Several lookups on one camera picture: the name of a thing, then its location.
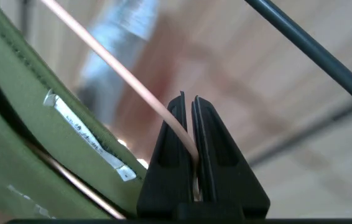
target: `pink cable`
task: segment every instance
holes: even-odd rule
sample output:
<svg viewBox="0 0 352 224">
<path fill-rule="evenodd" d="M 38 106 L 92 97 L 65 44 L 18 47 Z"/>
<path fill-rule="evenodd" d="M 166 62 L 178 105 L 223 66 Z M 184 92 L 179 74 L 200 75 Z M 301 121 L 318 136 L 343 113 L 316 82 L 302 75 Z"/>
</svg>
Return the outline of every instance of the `pink cable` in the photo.
<svg viewBox="0 0 352 224">
<path fill-rule="evenodd" d="M 54 0 L 41 0 L 54 14 L 87 43 L 109 66 L 120 75 L 173 129 L 191 154 L 194 167 L 198 164 L 198 150 L 187 132 L 162 103 L 116 58 L 114 58 L 89 32 Z"/>
</svg>

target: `green bag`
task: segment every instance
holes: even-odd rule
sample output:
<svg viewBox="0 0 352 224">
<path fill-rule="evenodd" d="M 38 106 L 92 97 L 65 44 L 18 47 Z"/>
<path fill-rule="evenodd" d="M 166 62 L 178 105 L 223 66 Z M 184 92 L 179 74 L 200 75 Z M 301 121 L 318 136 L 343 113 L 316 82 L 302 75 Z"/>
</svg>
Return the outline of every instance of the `green bag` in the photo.
<svg viewBox="0 0 352 224">
<path fill-rule="evenodd" d="M 123 181 L 57 110 L 43 105 L 49 90 L 135 178 Z M 120 211 L 136 214 L 145 168 L 61 84 L 0 10 L 0 211 L 15 218 L 108 218 L 24 145 L 20 129 Z"/>
</svg>

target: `white tag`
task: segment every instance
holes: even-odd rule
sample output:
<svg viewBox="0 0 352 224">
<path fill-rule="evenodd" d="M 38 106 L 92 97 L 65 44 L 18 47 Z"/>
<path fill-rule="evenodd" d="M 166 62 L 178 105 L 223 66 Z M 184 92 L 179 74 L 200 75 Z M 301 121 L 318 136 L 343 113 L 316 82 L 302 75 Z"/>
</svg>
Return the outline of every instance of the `white tag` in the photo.
<svg viewBox="0 0 352 224">
<path fill-rule="evenodd" d="M 72 128 L 114 169 L 117 170 L 123 181 L 136 178 L 136 174 L 131 168 L 125 165 L 117 157 L 111 155 L 101 147 L 100 143 L 90 132 L 88 127 L 79 119 L 79 117 L 65 104 L 65 102 L 56 94 L 49 90 L 45 100 L 45 106 L 53 106 L 72 126 Z"/>
</svg>

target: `blurred black rod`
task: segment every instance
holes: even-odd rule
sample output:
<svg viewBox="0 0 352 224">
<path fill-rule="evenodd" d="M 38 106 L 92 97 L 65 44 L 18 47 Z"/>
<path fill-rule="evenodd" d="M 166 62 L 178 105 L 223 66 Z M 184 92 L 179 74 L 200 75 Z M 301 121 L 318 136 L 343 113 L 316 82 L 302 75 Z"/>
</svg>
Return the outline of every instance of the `blurred black rod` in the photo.
<svg viewBox="0 0 352 224">
<path fill-rule="evenodd" d="M 352 72 L 270 0 L 245 0 L 352 96 Z"/>
<path fill-rule="evenodd" d="M 299 149 L 299 147 L 294 147 L 302 143 L 302 141 L 312 137 L 315 134 L 319 134 L 326 128 L 330 128 L 332 125 L 336 123 L 340 123 L 347 117 L 352 115 L 352 105 L 348 105 L 341 110 L 337 111 L 336 113 L 327 116 L 320 121 L 317 121 L 315 124 L 312 124 L 310 127 L 304 129 L 303 131 L 294 134 L 293 136 L 289 137 L 285 141 L 282 141 L 280 144 L 276 146 L 272 146 L 270 149 L 264 151 L 263 154 L 257 156 L 256 158 L 248 161 L 248 164 L 251 168 L 256 168 L 257 166 L 268 162 L 271 159 L 275 159 L 277 156 Z"/>
</svg>

